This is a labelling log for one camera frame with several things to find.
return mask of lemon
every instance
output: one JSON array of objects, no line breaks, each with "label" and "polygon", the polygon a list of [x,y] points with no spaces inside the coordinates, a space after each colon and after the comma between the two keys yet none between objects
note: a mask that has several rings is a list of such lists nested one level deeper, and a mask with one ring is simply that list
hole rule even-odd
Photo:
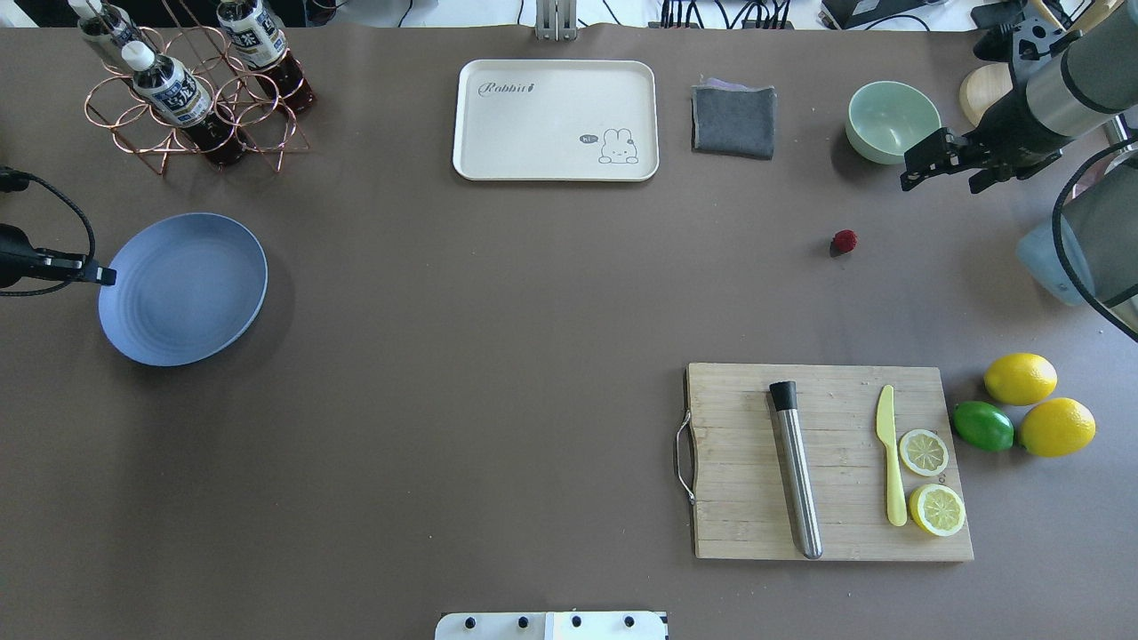
[{"label": "lemon", "polygon": [[942,484],[925,484],[909,494],[909,515],[933,535],[953,535],[964,526],[964,500]]},{"label": "lemon", "polygon": [[948,446],[929,429],[913,429],[905,434],[897,450],[901,462],[917,475],[937,476],[948,467]]},{"label": "lemon", "polygon": [[984,386],[998,402],[1024,407],[1034,404],[1055,391],[1055,367],[1042,355],[1009,353],[988,367]]},{"label": "lemon", "polygon": [[1056,397],[1032,408],[1020,425],[1020,444],[1045,458],[1074,453],[1095,437],[1095,417],[1070,397]]}]

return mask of bottle cap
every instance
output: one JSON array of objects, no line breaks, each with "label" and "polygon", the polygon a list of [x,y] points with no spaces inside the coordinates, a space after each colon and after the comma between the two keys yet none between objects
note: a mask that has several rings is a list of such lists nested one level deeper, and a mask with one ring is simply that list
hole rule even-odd
[{"label": "bottle cap", "polygon": [[93,18],[99,15],[99,11],[102,10],[102,0],[67,0],[67,3],[71,5],[72,10],[84,20]]},{"label": "bottle cap", "polygon": [[134,71],[146,71],[154,64],[154,50],[146,42],[127,42],[123,47],[123,61]]}]

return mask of yellow plastic knife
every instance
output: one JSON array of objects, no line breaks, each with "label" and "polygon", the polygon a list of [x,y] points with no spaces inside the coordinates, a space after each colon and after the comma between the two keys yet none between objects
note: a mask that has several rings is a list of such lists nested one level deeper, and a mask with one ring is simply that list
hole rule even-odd
[{"label": "yellow plastic knife", "polygon": [[885,445],[885,515],[893,526],[905,526],[905,489],[897,460],[897,425],[893,422],[893,385],[885,385],[877,400],[877,440]]}]

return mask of green lime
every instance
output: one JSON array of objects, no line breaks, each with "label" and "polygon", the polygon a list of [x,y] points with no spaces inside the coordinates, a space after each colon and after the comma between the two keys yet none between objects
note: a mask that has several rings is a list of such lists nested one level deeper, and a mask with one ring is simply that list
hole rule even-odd
[{"label": "green lime", "polygon": [[964,442],[984,451],[1011,449],[1015,436],[1015,428],[1007,413],[976,400],[956,405],[953,410],[953,427]]}]

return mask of brown tabletop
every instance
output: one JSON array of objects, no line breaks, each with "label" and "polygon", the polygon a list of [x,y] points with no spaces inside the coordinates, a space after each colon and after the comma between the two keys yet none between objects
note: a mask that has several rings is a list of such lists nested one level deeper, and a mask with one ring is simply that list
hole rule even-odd
[{"label": "brown tabletop", "polygon": [[[159,369],[104,337],[98,288],[0,303],[5,638],[430,638],[442,613],[653,609],[675,639],[1128,638],[1138,623],[1138,348],[1016,261],[1099,136],[1028,182],[902,194],[843,138],[849,96],[914,84],[966,131],[975,34],[591,27],[294,31],[313,151],[158,178],[88,124],[73,30],[0,30],[0,163],[91,216],[108,261],[209,211],[269,256],[249,331]],[[636,59],[642,183],[473,183],[451,166],[477,58]],[[778,92],[770,162],[694,154],[701,75]],[[0,196],[81,251],[42,189]],[[827,255],[834,232],[858,248]],[[957,442],[975,560],[699,560],[675,481],[688,362],[939,367],[949,405],[1031,351],[1099,433],[1064,459]]]}]

